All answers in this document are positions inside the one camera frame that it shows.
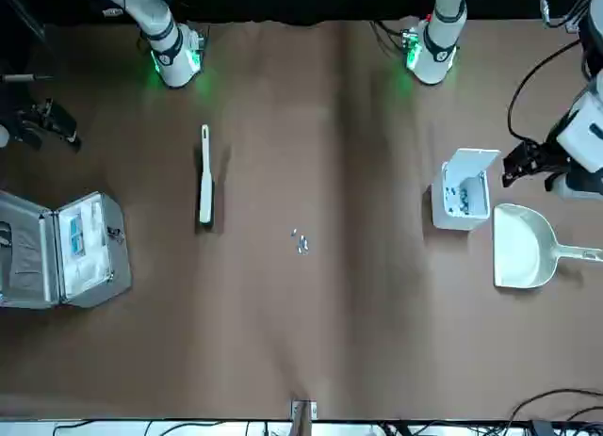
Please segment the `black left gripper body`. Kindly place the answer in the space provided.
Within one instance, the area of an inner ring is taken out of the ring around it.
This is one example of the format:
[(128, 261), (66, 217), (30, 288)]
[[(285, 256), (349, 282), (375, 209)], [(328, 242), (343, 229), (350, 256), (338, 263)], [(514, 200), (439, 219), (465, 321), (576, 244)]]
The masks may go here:
[(571, 169), (571, 157), (558, 143), (543, 143), (535, 155), (537, 172), (565, 173)]

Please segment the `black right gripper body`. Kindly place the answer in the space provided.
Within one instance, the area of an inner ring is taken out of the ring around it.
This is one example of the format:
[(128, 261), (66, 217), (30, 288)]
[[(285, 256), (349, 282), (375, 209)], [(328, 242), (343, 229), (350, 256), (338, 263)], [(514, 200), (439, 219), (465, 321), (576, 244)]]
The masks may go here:
[(41, 148), (37, 133), (38, 119), (31, 109), (13, 109), (7, 113), (7, 128), (10, 136), (33, 150)]

